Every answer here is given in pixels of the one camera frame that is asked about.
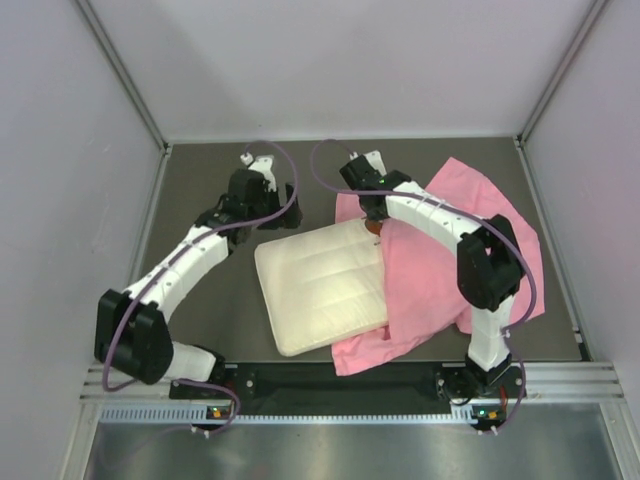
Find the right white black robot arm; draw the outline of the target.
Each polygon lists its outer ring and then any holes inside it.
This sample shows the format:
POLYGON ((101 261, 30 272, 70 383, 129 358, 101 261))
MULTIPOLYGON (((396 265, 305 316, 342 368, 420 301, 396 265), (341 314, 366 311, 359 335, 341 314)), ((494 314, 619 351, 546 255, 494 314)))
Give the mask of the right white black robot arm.
POLYGON ((471 341, 464 375, 469 394, 487 396, 510 368, 506 344, 515 296, 529 274, 510 221, 478 218, 422 189, 410 176, 386 174, 359 155, 340 169, 366 218, 404 222, 446 247, 456 260, 457 288, 471 305, 471 341))

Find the pink pillowcase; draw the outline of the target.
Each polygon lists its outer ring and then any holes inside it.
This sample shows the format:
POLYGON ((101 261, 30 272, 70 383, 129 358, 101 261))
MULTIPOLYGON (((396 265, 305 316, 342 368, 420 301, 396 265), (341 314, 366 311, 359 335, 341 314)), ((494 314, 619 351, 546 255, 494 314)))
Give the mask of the pink pillowcase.
MULTIPOLYGON (((510 320, 542 315, 544 272, 538 235, 507 197, 486 176, 455 158, 445 162, 425 189, 478 217, 500 214, 509 219, 532 272, 521 281, 510 320)), ((456 261, 448 249, 395 220, 383 224, 380 247, 388 323, 332 345, 339 376, 405 355, 451 325, 464 334, 471 331, 471 307, 457 288, 456 261)))

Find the left aluminium frame post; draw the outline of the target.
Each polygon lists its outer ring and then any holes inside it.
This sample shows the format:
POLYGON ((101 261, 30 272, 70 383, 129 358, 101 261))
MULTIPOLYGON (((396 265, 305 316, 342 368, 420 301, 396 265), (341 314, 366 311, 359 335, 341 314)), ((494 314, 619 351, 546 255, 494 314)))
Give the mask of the left aluminium frame post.
POLYGON ((161 151, 168 148, 169 143, 153 118, 142 94, 140 93, 129 69, 125 65, 118 49, 112 41, 107 29, 105 28, 98 12, 88 0, 72 0, 71 4, 76 8, 82 17, 89 32, 96 41, 99 49, 104 55, 108 65, 115 74, 121 88, 129 99, 131 105, 144 124, 147 132, 153 139, 154 143, 161 151))

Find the cream white pillow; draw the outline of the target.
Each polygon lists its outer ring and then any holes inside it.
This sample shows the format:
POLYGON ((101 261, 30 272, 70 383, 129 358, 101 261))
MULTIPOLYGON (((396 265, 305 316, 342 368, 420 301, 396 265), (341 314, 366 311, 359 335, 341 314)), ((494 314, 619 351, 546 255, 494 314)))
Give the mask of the cream white pillow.
POLYGON ((285 357, 387 324, 380 239, 361 218, 261 244, 254 259, 285 357))

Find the aluminium frame post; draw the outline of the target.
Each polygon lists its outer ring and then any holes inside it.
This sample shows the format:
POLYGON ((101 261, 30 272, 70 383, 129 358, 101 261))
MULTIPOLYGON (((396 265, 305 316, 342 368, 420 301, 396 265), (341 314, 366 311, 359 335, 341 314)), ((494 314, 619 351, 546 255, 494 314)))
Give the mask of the aluminium frame post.
POLYGON ((118 49, 112 41, 107 29, 105 28, 98 12, 88 0, 72 0, 71 4, 76 8, 82 17, 89 32, 96 41, 99 49, 104 55, 108 65, 115 74, 121 88, 129 99, 131 105, 144 124, 147 132, 153 139, 154 143, 161 151, 168 148, 169 143, 153 118, 142 94, 140 93, 129 69, 125 65, 118 49))
POLYGON ((573 64, 578 59, 585 44, 588 42, 592 32, 604 16, 610 4, 610 0, 593 0, 589 2, 586 12, 580 19, 574 33, 571 35, 569 43, 562 51, 559 61, 553 68, 548 81, 527 116, 523 127, 514 137, 517 148, 523 149, 532 136, 535 128, 548 110, 573 64))

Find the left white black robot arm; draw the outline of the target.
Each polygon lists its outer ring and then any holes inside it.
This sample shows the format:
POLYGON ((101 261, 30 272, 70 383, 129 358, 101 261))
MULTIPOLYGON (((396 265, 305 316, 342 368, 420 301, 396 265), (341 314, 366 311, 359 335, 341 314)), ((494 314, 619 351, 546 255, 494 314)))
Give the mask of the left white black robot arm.
POLYGON ((280 191, 273 159, 259 156, 233 172, 217 204, 200 214, 186 236, 150 272, 122 291, 107 290, 97 307, 94 357, 106 370, 153 385, 191 381, 205 396, 226 387, 221 355, 172 339, 169 322, 189 292, 254 229, 295 229, 302 220, 295 184, 280 191))

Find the aluminium front rail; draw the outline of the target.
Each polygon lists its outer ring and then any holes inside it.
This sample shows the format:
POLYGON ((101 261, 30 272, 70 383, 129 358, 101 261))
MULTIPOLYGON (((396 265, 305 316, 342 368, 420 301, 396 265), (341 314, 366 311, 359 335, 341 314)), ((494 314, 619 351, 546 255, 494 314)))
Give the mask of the aluminium front rail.
MULTIPOLYGON (((102 370, 92 365, 81 387, 84 401, 151 402, 169 398, 170 384, 135 383, 115 393, 102 388, 102 370)), ((598 403, 625 398, 623 388, 611 363, 606 362, 526 362, 527 402, 598 403)))

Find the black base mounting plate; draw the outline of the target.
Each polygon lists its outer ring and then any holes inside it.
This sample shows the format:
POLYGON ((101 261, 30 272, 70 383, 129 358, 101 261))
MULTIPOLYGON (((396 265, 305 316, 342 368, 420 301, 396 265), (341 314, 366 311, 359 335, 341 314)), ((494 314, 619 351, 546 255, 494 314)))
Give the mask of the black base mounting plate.
POLYGON ((464 371, 462 363, 392 362, 339 376, 327 362, 241 362, 218 382, 239 397, 242 414, 427 414, 481 398, 464 371))

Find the right aluminium frame post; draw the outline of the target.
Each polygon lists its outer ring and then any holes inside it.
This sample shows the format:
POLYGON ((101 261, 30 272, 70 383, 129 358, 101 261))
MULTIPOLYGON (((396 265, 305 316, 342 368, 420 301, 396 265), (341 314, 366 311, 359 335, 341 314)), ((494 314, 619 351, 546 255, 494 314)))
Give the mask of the right aluminium frame post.
POLYGON ((574 33, 571 35, 569 43, 562 51, 559 61, 553 68, 548 81, 527 116, 523 127, 514 137, 517 148, 523 149, 532 136, 535 128, 548 110, 573 64, 578 59, 585 44, 588 42, 592 32, 604 16, 610 4, 610 0, 593 0, 589 2, 586 12, 580 19, 574 33))

